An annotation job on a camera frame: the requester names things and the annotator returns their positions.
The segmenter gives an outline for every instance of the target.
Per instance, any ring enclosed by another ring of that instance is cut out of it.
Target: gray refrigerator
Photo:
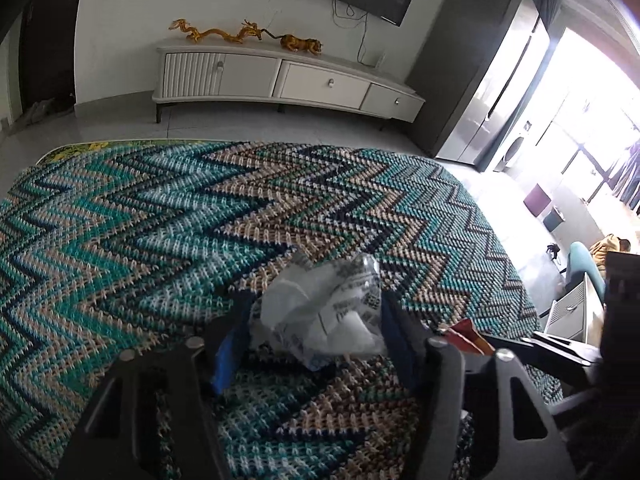
[[[532,0],[445,0],[406,80],[425,99],[411,138],[431,156],[478,164],[548,44]]]

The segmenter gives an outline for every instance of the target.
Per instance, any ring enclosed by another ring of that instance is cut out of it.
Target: teal chair
[[[598,267],[593,261],[591,253],[587,247],[580,242],[574,242],[569,247],[564,290],[567,292],[573,290],[573,288],[582,281],[585,272],[591,280],[591,283],[593,283],[593,288],[595,288],[598,293],[600,301],[604,302],[604,291],[606,285],[602,276],[598,272]]]

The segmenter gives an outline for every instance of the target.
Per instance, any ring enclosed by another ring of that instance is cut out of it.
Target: screw
[[[508,348],[498,348],[495,351],[495,356],[500,359],[500,361],[508,363],[509,361],[513,360],[514,357],[516,357],[516,354],[514,354]]]
[[[195,335],[188,338],[185,345],[187,345],[187,348],[190,348],[191,350],[197,350],[204,346],[204,339]]]
[[[431,346],[435,346],[436,348],[444,348],[449,344],[443,337],[430,337],[428,341]]]
[[[120,352],[120,360],[121,361],[133,361],[136,358],[136,351],[132,348],[127,348]]]

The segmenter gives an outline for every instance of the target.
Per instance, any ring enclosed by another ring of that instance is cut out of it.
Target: power cord
[[[374,68],[375,65],[368,65],[366,63],[364,63],[362,61],[362,58],[364,57],[364,55],[367,53],[367,46],[364,44],[364,40],[365,37],[367,35],[367,27],[369,26],[369,13],[368,12],[363,12],[363,14],[359,17],[355,17],[355,10],[353,9],[353,7],[351,7],[350,4],[347,4],[347,7],[345,8],[345,16],[341,16],[340,14],[338,14],[338,8],[337,8],[337,0],[332,0],[332,16],[331,19],[334,22],[334,25],[336,27],[340,27],[340,28],[356,28],[357,26],[359,26],[361,23],[363,23],[362,19],[364,18],[364,31],[362,33],[362,40],[360,41],[360,47],[358,48],[358,55],[356,56],[356,60],[358,61],[358,63],[360,63],[361,65],[364,66],[368,66],[369,68]],[[338,22],[335,21],[336,18],[340,18],[341,20],[351,20],[353,22],[357,22],[355,25],[351,26],[351,27],[345,27],[343,25],[340,25]]]

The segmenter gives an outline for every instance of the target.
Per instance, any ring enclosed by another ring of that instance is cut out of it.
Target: bed
[[[0,209],[0,422],[45,478],[100,377],[260,294],[296,251],[373,254],[383,287],[437,327],[463,317],[538,330],[522,282],[462,184],[436,162],[374,149],[151,140],[66,146],[24,170]],[[546,401],[557,381],[531,378]],[[418,407],[386,358],[309,372],[249,352],[211,399],[235,478],[397,478]],[[158,432],[171,460],[169,415]],[[452,476],[468,474],[472,420]]]

